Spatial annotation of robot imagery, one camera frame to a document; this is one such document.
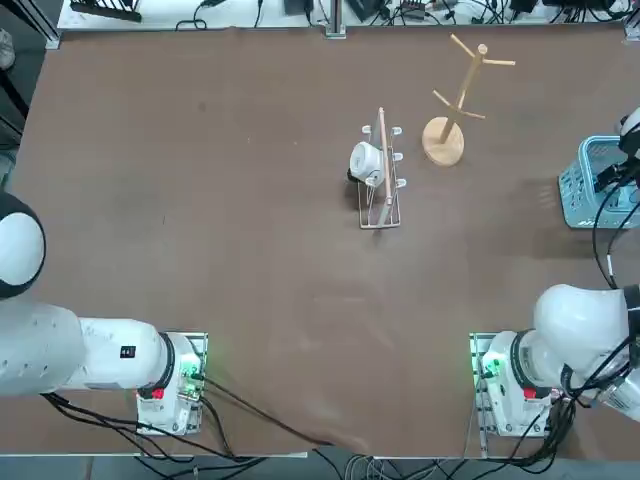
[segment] black cable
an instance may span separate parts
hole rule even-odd
[[[393,468],[398,475],[400,475],[402,477],[402,472],[400,471],[400,467],[398,467],[393,460],[387,459],[386,462],[389,465],[391,465],[391,468]]]
[[[491,17],[491,19],[489,20],[489,22],[487,23],[493,23],[493,21],[495,20],[497,23],[500,23],[500,15],[498,14],[497,9],[493,8],[491,5],[489,5],[489,1],[490,0],[486,0],[486,2],[482,3],[479,0],[464,0],[465,2],[472,2],[475,3],[477,5],[480,5],[481,7],[483,7],[485,10],[484,12],[482,12],[482,18],[484,18],[484,13],[489,10],[493,16]]]
[[[527,472],[531,475],[540,475],[551,468],[551,466],[553,465],[553,462],[556,459],[556,454],[557,452],[553,452],[553,454],[551,455],[551,458],[549,459],[549,463],[541,470],[529,470],[528,468],[525,468],[525,467],[520,467],[520,470],[522,470],[523,472]]]
[[[260,23],[260,14],[262,13],[262,2],[263,0],[258,0],[258,15],[256,15],[256,21],[253,24],[253,28],[258,28],[258,24]]]
[[[453,470],[451,470],[451,473],[450,473],[449,475],[447,475],[447,478],[448,478],[449,476],[453,477],[453,476],[458,472],[458,470],[460,470],[460,469],[461,469],[461,468],[462,468],[462,467],[463,467],[463,466],[464,466],[468,461],[469,461],[469,460],[467,460],[466,458],[465,458],[464,460],[462,460],[458,465],[456,465],[456,468],[454,468]]]
[[[255,467],[256,465],[261,464],[262,462],[267,461],[268,458],[255,458],[251,461],[248,461],[246,463],[241,463],[241,464],[236,464],[236,465],[220,465],[220,466],[213,466],[213,467],[198,467],[198,471],[199,472],[217,472],[217,471],[221,471],[221,470],[235,470],[238,469],[236,472],[233,472],[230,475],[227,475],[226,477],[222,477],[218,480],[222,480],[224,478],[231,478],[231,477],[235,477],[236,475],[240,475],[241,473],[246,472],[247,470],[249,470],[250,468]],[[181,470],[179,472],[176,473],[172,473],[171,474],[171,478],[177,478],[177,477],[182,477],[184,475],[192,475],[193,474],[193,468],[191,469],[185,469],[185,470]]]
[[[371,20],[371,23],[369,24],[369,26],[373,25],[374,23],[376,23],[376,20],[378,19],[378,17],[380,16],[380,12],[378,11],[378,13],[376,13],[376,16],[373,17],[373,20]]]
[[[562,7],[560,7],[560,10],[558,11],[558,13],[556,14],[555,17],[553,17],[551,20],[549,20],[549,24],[555,23],[555,21],[560,18],[560,15],[562,15],[565,11],[565,7],[564,5]]]
[[[442,25],[442,22],[438,20],[437,17],[435,15],[432,15],[430,12],[425,12],[425,15],[429,18],[433,18],[438,25]]]
[[[205,397],[200,397],[200,401],[209,410],[209,413],[213,417],[213,421],[216,424],[216,429],[218,430],[218,435],[220,435],[220,442],[222,443],[222,448],[224,449],[224,453],[231,457],[235,457],[231,447],[229,446],[229,441],[227,440],[227,436],[224,433],[224,428],[222,427],[222,420],[220,420],[220,415],[215,408],[213,408],[213,404]]]
[[[129,443],[131,443],[133,446],[135,446],[138,450],[140,450],[144,455],[146,455],[149,458],[154,458],[154,459],[158,459],[158,460],[170,460],[170,461],[172,461],[174,463],[191,463],[193,461],[193,458],[184,459],[184,458],[176,458],[176,457],[173,457],[173,456],[169,455],[167,452],[165,452],[162,449],[162,447],[160,447],[160,445],[158,445],[158,443],[155,440],[153,440],[148,435],[144,435],[142,433],[139,433],[139,432],[137,432],[135,430],[131,430],[131,429],[126,428],[126,427],[118,427],[118,426],[112,425],[109,422],[107,422],[106,420],[93,421],[93,420],[88,420],[86,418],[78,417],[77,415],[73,415],[73,414],[71,414],[69,412],[64,411],[63,408],[58,404],[57,400],[54,400],[55,397],[53,397],[53,395],[45,394],[45,395],[43,395],[43,397],[53,406],[53,408],[55,408],[58,412],[60,412],[65,417],[70,418],[71,420],[75,420],[75,421],[77,421],[79,423],[85,423],[87,425],[94,425],[94,426],[97,426],[97,427],[107,428],[107,429],[115,431],[116,433],[121,435],[125,440],[127,440]],[[129,438],[128,436],[126,436],[123,432],[128,432],[128,433],[130,433],[130,434],[132,434],[134,436],[137,436],[139,438],[142,438],[143,440],[148,441],[149,443],[151,443],[162,454],[162,457],[158,458],[155,455],[149,453],[149,451],[146,450],[142,445],[140,445],[135,440],[133,440],[133,439]]]
[[[205,377],[204,375],[196,374],[196,375],[192,375],[191,378],[194,378],[196,380],[203,380],[203,381],[207,382],[208,384],[214,386],[215,388],[217,388],[221,392],[224,392],[229,397],[233,398],[236,402],[238,402],[238,403],[244,405],[245,407],[247,407],[248,409],[252,410],[254,413],[259,415],[260,417],[264,418],[265,420],[270,421],[271,423],[273,423],[273,424],[277,425],[278,427],[280,427],[282,430],[285,430],[286,432],[289,432],[290,434],[295,435],[296,437],[298,437],[298,438],[300,438],[300,439],[302,439],[302,440],[304,440],[306,442],[313,443],[315,445],[320,445],[320,446],[333,446],[333,444],[330,443],[330,442],[326,442],[324,440],[313,438],[313,437],[311,437],[309,435],[306,435],[306,434],[296,430],[293,427],[290,427],[286,423],[278,420],[277,418],[275,418],[272,415],[269,415],[265,411],[260,410],[258,407],[255,407],[251,403],[247,402],[246,400],[244,400],[239,395],[236,395],[235,393],[230,391],[228,388],[223,387],[219,383],[211,380],[210,378]]]
[[[324,5],[322,4],[322,0],[318,0],[318,4],[320,5],[320,10],[322,10],[325,22],[327,22],[327,24],[331,23],[331,20],[329,20],[329,17],[327,16],[327,11],[324,9]]]
[[[206,30],[208,28],[207,22],[205,22],[203,19],[201,18],[196,18],[196,16],[198,15],[198,11],[201,8],[204,8],[205,5],[207,3],[207,0],[205,0],[204,2],[201,2],[196,9],[193,11],[193,18],[191,20],[180,20],[178,23],[176,23],[176,29],[175,31],[179,31],[180,30],[180,26],[181,25],[188,25],[191,24],[193,25],[193,27],[196,30]]]
[[[520,444],[526,437],[531,427],[533,427],[533,425],[540,418],[541,414],[538,414],[536,418],[533,419],[529,427],[522,434],[511,456],[506,460],[495,460],[495,461],[503,463],[503,465],[501,466],[502,468],[506,467],[507,465],[514,465],[522,468],[522,467],[532,466],[541,460],[550,458],[551,460],[547,465],[546,469],[542,469],[540,471],[529,471],[529,470],[525,470],[525,471],[528,471],[528,473],[542,473],[548,470],[549,468],[551,468],[551,465],[553,464],[553,461],[555,460],[555,456],[558,452],[558,447],[564,441],[569,430],[571,429],[571,426],[573,425],[573,421],[576,415],[576,403],[577,403],[578,397],[580,397],[585,390],[592,388],[594,385],[600,382],[600,380],[598,380],[598,375],[600,375],[600,373],[618,356],[618,354],[620,354],[620,352],[622,352],[622,350],[627,345],[629,345],[630,342],[631,342],[631,337],[627,337],[605,358],[605,360],[598,366],[598,368],[596,368],[593,371],[593,373],[589,376],[589,378],[584,382],[582,387],[573,389],[570,392],[563,394],[559,399],[557,399],[554,402],[554,405],[557,405],[557,404],[559,405],[557,408],[552,410],[553,415],[550,415],[549,423],[551,424],[551,431],[549,432],[547,437],[545,437],[545,439],[543,440],[542,446],[538,449],[537,452],[535,452],[533,455],[530,455],[528,457],[514,460],[514,456],[518,448],[520,447]],[[611,379],[611,377],[608,377],[608,381],[611,382],[613,381],[613,379]],[[568,402],[565,401],[567,396],[570,398]],[[474,477],[473,480],[478,480],[479,478],[482,478],[483,476],[488,475],[489,473],[496,472],[499,469],[500,468],[485,472],[480,476]]]
[[[611,238],[609,239],[609,243],[607,244],[607,261],[610,262],[611,260],[611,249],[613,248],[613,244],[615,243],[615,241],[618,239],[618,237],[620,236],[620,234],[622,233],[622,230],[624,228],[624,226],[626,225],[626,223],[631,220],[631,217],[633,217],[633,214],[636,213],[636,211],[638,210],[638,208],[640,208],[640,200],[638,201],[638,203],[636,203],[636,205],[631,209],[631,211],[627,214],[626,217],[624,217],[624,219],[622,220],[622,222],[620,223],[620,225],[618,225],[618,228],[616,228],[616,231],[613,233],[613,235],[611,236]],[[613,275],[613,272],[611,272],[611,274],[609,275],[609,277],[611,279],[613,279],[613,283],[615,282],[615,278]]]
[[[447,3],[447,0],[442,0],[442,4],[444,5],[444,8],[446,8],[447,11],[448,11],[448,13],[445,14],[444,18],[446,18],[447,20],[449,20],[449,19],[453,20],[453,24],[457,25],[458,22],[456,21],[456,12],[451,10],[451,7]]]
[[[160,477],[162,477],[164,480],[175,480],[178,477],[183,477],[185,475],[193,475],[193,471],[194,469],[186,469],[186,470],[181,470],[179,472],[176,473],[171,473],[169,475],[166,475],[164,473],[162,473],[161,471],[157,470],[156,468],[154,468],[153,466],[149,465],[148,463],[144,462],[142,459],[138,458],[138,457],[133,457],[134,459],[136,459],[139,463],[141,463],[142,465],[144,465],[146,468],[148,468],[149,470],[151,470],[152,472],[154,472],[155,474],[159,475]],[[250,468],[253,468],[257,465],[259,465],[262,462],[267,461],[267,458],[256,458],[254,460],[251,460],[250,462],[247,462],[245,464],[241,464],[241,465],[220,465],[220,466],[214,466],[214,467],[197,467],[198,472],[211,472],[211,471],[221,471],[221,470],[235,470],[235,469],[239,469],[236,472],[233,472],[230,475],[227,475],[225,477],[220,478],[219,480],[223,480],[224,478],[232,478],[235,477],[236,475],[240,475],[241,473],[246,472],[247,470],[249,470]]]
[[[338,478],[340,480],[344,480],[342,474],[340,473],[340,470],[338,469],[338,467],[336,466],[335,463],[333,463],[331,461],[331,459],[329,459],[329,457],[327,457],[326,455],[324,455],[320,450],[318,450],[317,448],[315,448],[313,450],[315,453],[317,453],[320,457],[322,457],[324,459],[325,462],[327,462],[329,465],[331,465],[331,468],[333,468],[336,472],[336,474],[338,475]]]
[[[228,460],[233,460],[236,461],[236,458],[234,457],[230,457],[229,455],[226,455],[222,452],[218,452],[212,448],[209,448],[205,445],[202,445],[200,443],[197,442],[192,442],[191,440],[187,440],[186,438],[180,436],[180,435],[176,435],[172,432],[169,432],[167,430],[163,430],[162,428],[158,428],[158,427],[154,427],[153,425],[149,425],[146,423],[141,423],[135,420],[126,420],[126,419],[120,419],[120,418],[114,418],[114,417],[109,417],[107,415],[102,415],[100,413],[94,412],[92,410],[86,409],[86,408],[81,408],[78,407],[76,405],[73,405],[71,402],[69,402],[67,399],[60,397],[59,395],[43,395],[48,401],[49,403],[51,403],[52,405],[55,406],[59,406],[60,408],[63,409],[68,409],[77,413],[81,413],[83,415],[87,415],[89,417],[92,417],[98,421],[106,421],[108,423],[111,424],[120,424],[120,425],[116,425],[116,426],[121,426],[121,425],[129,425],[135,428],[142,428],[142,429],[146,429],[146,430],[152,430],[154,432],[158,432],[158,433],[162,433],[168,437],[171,437],[181,443],[184,443],[186,445],[192,446],[192,447],[196,447],[199,448],[200,450],[203,450],[207,453],[211,453],[213,455],[218,455],[220,457],[226,458]],[[90,422],[90,420],[86,420],[83,419],[84,421],[82,423],[88,423]]]
[[[454,472],[451,472],[451,474],[448,474],[447,472],[445,472],[444,468],[442,468],[438,462],[436,462],[436,468],[440,470],[445,477],[447,477],[447,480],[453,480],[452,475]]]
[[[629,172],[623,178],[621,178],[618,181],[618,183],[614,185],[614,187],[609,191],[609,193],[607,193],[607,195],[604,197],[604,200],[600,204],[600,207],[598,208],[596,217],[593,221],[593,227],[591,228],[591,250],[593,252],[594,259],[596,261],[596,264],[598,265],[598,270],[600,270],[600,273],[602,274],[605,281],[607,282],[607,285],[609,285],[609,288],[611,288],[612,290],[617,289],[618,285],[616,284],[615,279],[611,278],[611,276],[604,271],[604,267],[602,266],[602,262],[600,260],[600,254],[598,253],[598,247],[596,242],[596,235],[597,235],[596,232],[598,230],[598,221],[600,220],[600,215],[602,215],[602,211],[604,210],[604,207],[607,205],[607,203],[609,202],[611,197],[614,195],[614,193],[616,193],[621,187],[624,187],[625,185],[627,185],[638,172],[640,172],[640,162],[638,162],[638,164],[635,165],[633,169],[630,169]]]

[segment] brown table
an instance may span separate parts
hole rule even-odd
[[[468,65],[449,32],[66,38],[47,54],[14,181],[48,234],[33,295],[208,331],[209,374],[307,433],[377,455],[460,456],[469,332],[529,327],[556,283],[605,288],[589,234],[564,224],[556,177],[582,139],[637,106],[640,50],[618,26],[460,29],[518,65],[480,72],[466,107],[488,119],[465,122],[463,161],[444,169],[420,134],[443,113],[430,90],[453,96]],[[358,228],[345,181],[378,106],[404,128],[409,182],[402,226],[381,235]],[[621,283],[638,280],[637,240],[618,249]],[[72,398],[134,414],[124,392]],[[239,452],[308,447],[216,403]],[[2,408],[3,452],[132,451],[38,398]],[[213,429],[200,438],[216,444]],[[638,460],[638,438],[610,409],[580,411],[563,455]]]

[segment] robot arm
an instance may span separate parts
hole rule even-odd
[[[498,433],[519,436],[540,414],[544,432],[554,392],[580,391],[603,361],[618,352],[583,392],[640,421],[640,369],[631,364],[638,285],[624,290],[549,288],[534,309],[534,329],[500,332],[482,359]]]
[[[174,434],[200,426],[206,334],[158,333],[131,319],[78,318],[21,296],[46,256],[42,224],[0,193],[0,396],[137,390],[140,423]]]

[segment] plastic basket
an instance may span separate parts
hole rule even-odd
[[[618,136],[593,136],[585,139],[578,150],[578,158],[558,177],[564,219],[572,228],[593,227],[596,213],[607,193],[614,187],[609,185],[595,193],[596,176],[614,163],[624,162],[627,157],[618,148]],[[598,228],[616,228],[640,200],[640,193],[631,183],[612,195],[602,210]],[[640,223],[640,209],[634,213],[624,228],[633,228]]]

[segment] white cup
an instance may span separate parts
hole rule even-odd
[[[361,182],[378,187],[384,181],[382,151],[367,142],[358,143],[351,152],[349,169]]]

